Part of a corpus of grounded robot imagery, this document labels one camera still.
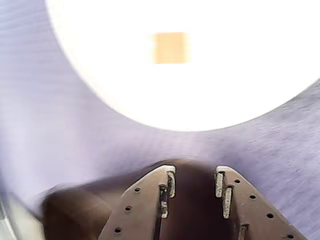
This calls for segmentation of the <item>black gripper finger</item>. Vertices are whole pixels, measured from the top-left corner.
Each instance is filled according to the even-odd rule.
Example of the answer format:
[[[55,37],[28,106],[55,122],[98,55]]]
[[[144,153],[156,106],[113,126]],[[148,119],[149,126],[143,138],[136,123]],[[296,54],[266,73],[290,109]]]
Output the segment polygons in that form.
[[[305,240],[268,200],[235,169],[215,169],[215,197],[221,200],[228,240]]]
[[[129,186],[112,210],[99,240],[158,240],[176,194],[176,167],[161,165]]]

